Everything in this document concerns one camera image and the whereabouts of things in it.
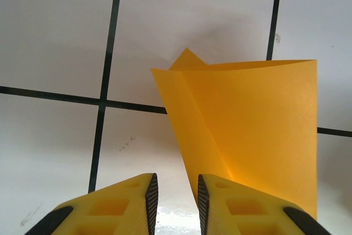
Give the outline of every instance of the white surface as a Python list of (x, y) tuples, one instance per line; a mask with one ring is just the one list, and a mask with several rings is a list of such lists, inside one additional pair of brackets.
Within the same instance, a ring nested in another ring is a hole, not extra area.
[(198, 210), (168, 117), (106, 109), (97, 189), (148, 172), (158, 175), (156, 234), (200, 234)]
[(266, 58), (273, 0), (121, 0), (108, 98), (162, 105), (150, 68)]
[(0, 234), (88, 191), (97, 107), (0, 95)]
[(112, 0), (0, 0), (0, 85), (99, 97)]
[(352, 230), (352, 138), (318, 134), (318, 222), (333, 235)]
[(318, 60), (318, 126), (352, 130), (352, 0), (280, 0), (273, 59)]

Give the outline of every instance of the white tile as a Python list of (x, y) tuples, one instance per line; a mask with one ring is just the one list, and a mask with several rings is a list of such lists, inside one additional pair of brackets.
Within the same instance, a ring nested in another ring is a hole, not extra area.
[(0, 95), (0, 234), (88, 191), (97, 107)]
[(150, 68), (266, 58), (273, 0), (121, 0), (109, 99), (162, 105)]
[(280, 0), (273, 59), (318, 60), (318, 126), (352, 130), (352, 0)]
[(168, 117), (106, 109), (97, 189), (157, 173), (156, 234), (200, 234), (199, 215)]
[(112, 0), (0, 4), (0, 85), (99, 97)]
[(331, 234), (352, 229), (352, 138), (318, 134), (318, 222)]

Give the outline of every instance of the grout line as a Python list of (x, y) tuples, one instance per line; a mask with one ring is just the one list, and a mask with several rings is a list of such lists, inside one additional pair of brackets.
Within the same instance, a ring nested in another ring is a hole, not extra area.
[(318, 127), (318, 133), (352, 138), (352, 132), (349, 132), (347, 130), (328, 129), (328, 128)]
[[(109, 80), (110, 80), (111, 64), (112, 64), (112, 54), (114, 50), (119, 5), (120, 5), (120, 0), (112, 0), (108, 40), (106, 44), (103, 77), (102, 77), (101, 90), (100, 90), (100, 101), (104, 103), (107, 102), (107, 96), (108, 96), (108, 88), (109, 88)], [(101, 139), (102, 139), (103, 127), (104, 127), (105, 109), (106, 109), (105, 105), (99, 106), (99, 111), (97, 116), (97, 126), (95, 129), (95, 137), (94, 137), (92, 165), (91, 165), (91, 171), (89, 176), (88, 193), (95, 191), (95, 186), (97, 182), (98, 164), (99, 164), (99, 156), (100, 156), (100, 149), (101, 149)]]
[(270, 61), (273, 57), (275, 33), (276, 33), (276, 26), (277, 26), (277, 17), (278, 17), (278, 13), (279, 13), (279, 3), (280, 3), (280, 0), (274, 0), (273, 12), (272, 12), (272, 16), (271, 16), (268, 50), (267, 50), (267, 54), (266, 54), (267, 61)]
[(103, 127), (104, 127), (104, 118), (105, 118), (105, 109), (106, 109), (105, 106), (99, 106), (97, 125), (95, 128), (92, 165), (90, 169), (88, 193), (95, 191), (95, 186), (97, 183), (101, 139), (103, 136)]
[[(101, 111), (102, 111), (101, 107), (104, 107), (104, 108), (105, 107), (113, 107), (113, 108), (119, 108), (119, 109), (124, 109), (124, 110), (167, 114), (166, 109), (164, 107), (159, 107), (159, 106), (143, 105), (143, 104), (113, 101), (113, 100), (100, 100), (100, 99), (95, 99), (95, 98), (91, 98), (91, 97), (56, 94), (56, 93), (51, 93), (51, 92), (27, 90), (27, 89), (20, 89), (20, 88), (9, 88), (7, 86), (0, 86), (0, 94), (33, 97), (33, 98), (37, 98), (37, 99), (49, 99), (49, 100), (55, 100), (55, 101), (80, 103), (80, 104), (86, 104), (86, 105), (94, 105), (94, 106), (99, 106)], [(347, 131), (347, 130), (318, 127), (317, 132), (320, 134), (328, 134), (328, 135), (336, 135), (336, 136), (344, 136), (344, 137), (351, 137), (352, 138), (352, 132)]]

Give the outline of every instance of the folded paper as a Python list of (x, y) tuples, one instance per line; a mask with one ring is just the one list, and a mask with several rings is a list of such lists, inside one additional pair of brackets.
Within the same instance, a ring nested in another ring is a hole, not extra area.
[(207, 65), (185, 50), (152, 73), (195, 198), (215, 174), (316, 217), (316, 61)]

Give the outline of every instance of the yellow paper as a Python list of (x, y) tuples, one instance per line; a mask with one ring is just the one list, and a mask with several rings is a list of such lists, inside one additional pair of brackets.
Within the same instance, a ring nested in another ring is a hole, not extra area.
[(316, 61), (206, 65), (185, 50), (152, 72), (195, 198), (215, 174), (316, 217)]

